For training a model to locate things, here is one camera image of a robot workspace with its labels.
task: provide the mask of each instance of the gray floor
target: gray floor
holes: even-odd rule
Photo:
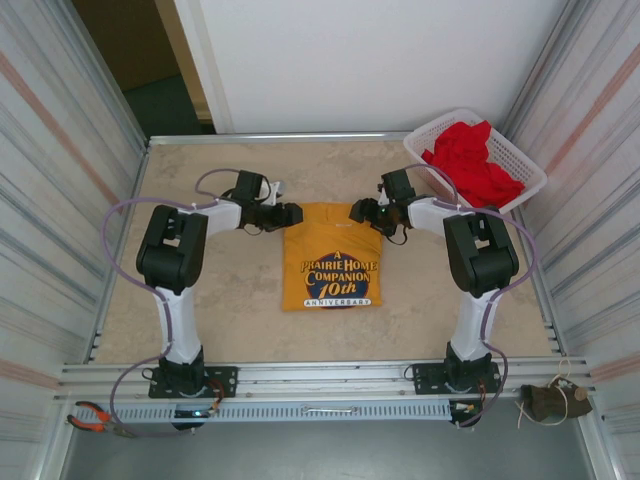
[[[208,424],[195,436],[78,432],[66,480],[593,478],[576,421],[526,423],[501,402],[475,432],[446,422]]]

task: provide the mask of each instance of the white plastic basket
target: white plastic basket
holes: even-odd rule
[[[433,152],[436,139],[447,128],[456,122],[465,122],[467,125],[476,125],[482,119],[470,110],[463,108],[447,113],[435,120],[423,125],[404,139],[404,147],[409,151],[416,162],[425,163],[422,154],[425,150]],[[489,162],[494,162],[504,168],[511,178],[524,183],[522,193],[500,209],[500,213],[506,213],[536,194],[547,183],[547,175],[531,161],[524,153],[518,150],[509,140],[500,135],[495,128],[491,129],[491,135],[487,142],[489,149]],[[453,200],[453,190],[449,184],[437,173],[426,168],[414,169],[414,171],[435,190],[436,194]],[[462,196],[459,197],[462,205],[471,205]]]

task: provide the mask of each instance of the wire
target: wire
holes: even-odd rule
[[[562,417],[562,420],[559,420],[557,422],[552,422],[552,423],[539,422],[536,419],[531,418],[529,416],[529,414],[524,411],[524,402],[522,402],[520,404],[518,402],[513,402],[520,409],[520,415],[518,415],[518,430],[520,430],[520,423],[522,422],[522,416],[523,415],[525,417],[527,417],[533,423],[537,423],[538,425],[542,425],[543,427],[557,427],[558,425],[560,425],[562,422],[564,422],[567,419],[567,417],[569,416],[569,399],[567,398],[567,395],[564,393],[564,390],[562,390],[562,388],[560,388],[560,386],[553,385],[553,382],[555,382],[558,378],[562,378],[563,377],[562,373],[560,373],[560,367],[562,366],[562,364],[564,363],[565,360],[569,364],[569,371],[567,372],[566,375],[564,375],[564,378],[566,378],[567,380],[569,379],[569,377],[571,376],[571,360],[569,360],[568,358],[565,357],[562,360],[560,360],[560,363],[558,363],[558,374],[555,377],[553,377],[553,379],[547,384],[547,388],[550,388],[551,386],[554,386],[555,388],[557,388],[558,391],[562,394],[562,398],[564,398],[564,417]]]
[[[216,388],[218,389],[218,392],[219,392],[216,395],[216,399],[214,400],[214,402],[211,404],[211,407],[209,408],[209,413],[213,415],[218,411],[218,408],[220,407],[220,403],[224,398],[224,386],[222,385],[222,382],[220,382],[216,378],[212,378],[209,380],[209,386],[214,391],[214,393],[216,391]]]
[[[207,196],[213,197],[214,199],[217,200],[218,196],[215,193],[211,193],[211,192],[208,192],[206,190],[201,190],[200,189],[200,184],[209,175],[213,175],[214,173],[222,173],[222,172],[240,173],[240,170],[238,170],[237,168],[214,168],[213,170],[209,170],[208,172],[205,172],[202,175],[200,175],[200,178],[198,178],[198,180],[196,180],[196,184],[193,187],[194,191],[196,193],[199,193],[200,195],[207,195]]]
[[[263,203],[263,202],[265,202],[266,200],[269,200],[269,197],[271,196],[271,193],[272,193],[272,191],[271,191],[271,183],[269,182],[269,179],[268,179],[267,177],[265,177],[264,175],[263,175],[263,177],[264,177],[264,181],[265,181],[265,182],[267,182],[267,187],[269,187],[269,193],[267,193],[267,196],[266,196],[266,197],[264,197],[264,198],[259,198],[259,199],[257,200],[257,202],[258,202],[258,203]]]
[[[210,170],[209,172],[207,172],[205,175],[203,175],[202,177],[200,177],[198,179],[198,182],[196,183],[196,188],[198,187],[199,183],[208,175],[211,175],[213,173],[218,173],[218,172],[226,172],[226,171],[230,171],[232,169],[225,169],[225,168],[220,168],[220,169],[215,169],[215,170]],[[176,207],[176,208],[180,208],[183,210],[189,210],[189,211],[195,211],[195,210],[201,210],[204,208],[209,208],[209,207],[213,207],[215,205],[218,204],[218,196],[215,195],[214,193],[211,192],[198,192],[198,193],[204,193],[205,195],[209,195],[213,198],[213,201],[210,203],[205,203],[205,204],[201,204],[201,205],[185,205],[179,202],[174,202],[173,200],[167,200],[165,198],[158,198],[158,197],[138,197],[138,198],[131,198],[128,200],[123,200],[117,204],[115,204],[114,206],[112,206],[109,211],[107,211],[107,213],[105,214],[104,218],[102,219],[102,225],[100,226],[100,242],[102,243],[102,250],[104,251],[104,255],[107,259],[107,261],[109,262],[109,264],[111,265],[111,267],[113,267],[113,269],[116,271],[116,273],[118,273],[121,277],[123,277],[125,280],[127,280],[128,282],[132,283],[133,285],[136,285],[137,287],[142,288],[143,290],[146,290],[150,293],[152,293],[153,295],[157,296],[160,299],[160,302],[162,303],[162,307],[164,309],[164,314],[165,314],[165,320],[167,322],[167,346],[164,349],[164,351],[162,353],[160,353],[159,355],[154,355],[153,357],[149,357],[149,358],[145,358],[144,360],[140,360],[139,362],[134,363],[133,365],[131,365],[130,367],[127,367],[126,369],[123,370],[123,372],[120,374],[120,376],[116,379],[116,381],[113,383],[113,387],[111,388],[111,393],[109,395],[109,408],[111,410],[111,416],[112,419],[115,423],[117,423],[120,427],[122,427],[123,430],[137,436],[137,437],[174,437],[177,435],[183,435],[184,433],[187,433],[188,431],[181,431],[181,432],[143,432],[143,431],[139,431],[136,430],[135,428],[131,427],[130,425],[125,424],[120,417],[118,417],[118,412],[116,411],[115,408],[115,397],[116,397],[116,392],[118,390],[118,387],[120,386],[120,384],[122,383],[122,381],[124,380],[124,378],[129,375],[132,371],[134,371],[135,369],[139,368],[140,366],[147,364],[147,363],[151,363],[151,362],[155,362],[158,361],[164,357],[166,357],[169,352],[171,352],[171,347],[173,344],[173,323],[171,321],[171,310],[169,309],[169,304],[167,302],[167,298],[162,294],[162,292],[160,292],[159,290],[156,290],[155,288],[152,288],[150,286],[148,286],[145,283],[142,283],[140,280],[132,277],[131,275],[129,275],[127,272],[125,272],[120,265],[118,265],[118,263],[116,262],[115,258],[113,258],[113,255],[111,254],[111,251],[109,250],[109,245],[107,244],[107,225],[109,223],[109,219],[111,218],[111,216],[115,213],[120,211],[122,208],[124,207],[128,207],[131,205],[136,205],[138,203],[159,203],[159,204],[164,204],[164,205],[169,205],[172,207]]]
[[[500,296],[502,296],[502,294],[508,292],[509,290],[517,287],[521,283],[527,281],[529,279],[529,277],[531,277],[531,275],[533,275],[533,271],[535,270],[535,268],[536,268],[536,266],[538,264],[538,250],[537,250],[537,247],[536,247],[535,240],[533,239],[533,236],[528,232],[528,230],[526,228],[524,228],[522,225],[520,225],[515,220],[507,217],[506,215],[502,215],[501,213],[498,213],[498,212],[496,212],[494,210],[489,210],[488,208],[473,208],[473,207],[464,207],[464,206],[460,205],[458,203],[458,199],[459,199],[458,190],[457,190],[455,184],[453,183],[453,180],[451,179],[451,177],[449,177],[446,173],[444,173],[439,168],[434,167],[433,165],[430,165],[428,163],[414,163],[414,164],[406,166],[404,169],[405,170],[409,170],[411,168],[418,168],[418,167],[427,168],[429,170],[433,170],[434,172],[438,173],[442,178],[444,178],[444,180],[451,186],[451,188],[453,190],[454,203],[451,203],[451,202],[449,202],[449,201],[447,201],[446,199],[443,199],[443,198],[436,198],[434,200],[434,202],[433,202],[434,205],[436,205],[438,207],[441,207],[441,208],[445,208],[447,210],[456,210],[456,211],[462,212],[462,213],[482,213],[482,214],[485,214],[485,215],[490,215],[492,217],[496,217],[496,218],[502,220],[503,222],[507,222],[507,223],[513,225],[516,229],[518,229],[522,233],[522,235],[527,239],[527,241],[531,245],[531,265],[529,265],[529,268],[527,269],[525,274],[522,277],[520,277],[519,279],[517,279],[515,282],[507,285],[506,287],[498,290],[493,295],[491,295],[491,297],[489,297],[489,302],[487,303],[487,307],[485,308],[484,313],[482,315],[482,323],[481,323],[481,326],[480,326],[480,341],[482,342],[482,344],[488,350],[500,355],[500,357],[502,358],[504,371],[502,373],[502,380],[500,382],[500,385],[498,386],[497,392],[494,394],[494,396],[491,398],[491,400],[489,400],[487,402],[487,404],[482,409],[482,411],[477,413],[476,415],[474,415],[470,419],[465,420],[464,422],[462,422],[459,425],[460,427],[465,427],[465,426],[467,426],[469,424],[475,423],[493,405],[495,405],[495,403],[498,401],[498,398],[500,397],[500,394],[504,390],[504,385],[505,385],[505,383],[507,381],[507,376],[509,375],[509,361],[507,359],[507,356],[505,355],[505,353],[502,350],[500,350],[497,347],[494,347],[493,345],[491,345],[487,341],[487,337],[486,337],[487,323],[489,321],[489,315],[491,314],[491,309],[493,308],[494,302],[498,298],[500,298]]]
[[[413,382],[413,378],[407,378],[407,372],[409,371],[409,369],[413,367],[413,365],[409,365],[407,368],[404,369],[404,373],[402,374],[402,377],[407,381],[407,382]]]
[[[142,372],[140,372],[140,375],[145,380],[151,381],[153,379],[153,369],[151,369],[151,368],[143,368]]]
[[[244,227],[242,227],[242,230],[244,230],[247,235],[251,235],[252,237],[257,237],[262,232],[264,232],[264,230],[262,228],[260,228],[260,229],[258,229],[258,233],[251,233],[249,230],[247,230],[247,226],[246,225]]]
[[[484,401],[487,399],[487,387],[481,378],[478,379],[478,391],[480,392],[480,403],[484,406]]]
[[[399,247],[401,247],[402,245],[407,243],[407,240],[409,240],[409,238],[407,237],[407,227],[406,227],[406,225],[404,225],[402,227],[402,235],[404,235],[404,240],[402,241],[402,243],[394,242],[393,240],[391,240],[391,236],[389,236],[389,235],[385,235],[385,238],[387,240],[389,240],[391,243],[393,243],[394,245],[398,245]]]

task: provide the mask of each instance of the red fabric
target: red fabric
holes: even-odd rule
[[[460,195],[474,207],[502,207],[524,190],[502,167],[488,163],[489,122],[470,127],[458,122],[438,137],[434,153],[425,150],[422,159],[451,177]]]

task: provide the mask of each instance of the orange-handled pliers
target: orange-handled pliers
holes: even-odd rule
[[[92,410],[93,413],[96,414],[96,417],[98,417],[98,420],[100,420],[100,423],[84,423],[78,420],[73,415],[67,415],[67,421],[71,425],[73,425],[74,428],[77,428],[78,430],[84,430],[87,432],[99,432],[99,433],[111,432],[121,437],[129,437],[129,438],[135,437],[135,435],[127,432],[120,425],[114,423],[111,420],[111,414],[108,412],[105,412],[100,405],[97,405],[93,402],[79,401],[79,402],[76,402],[76,406],[85,407],[85,408],[88,408],[89,410]]]

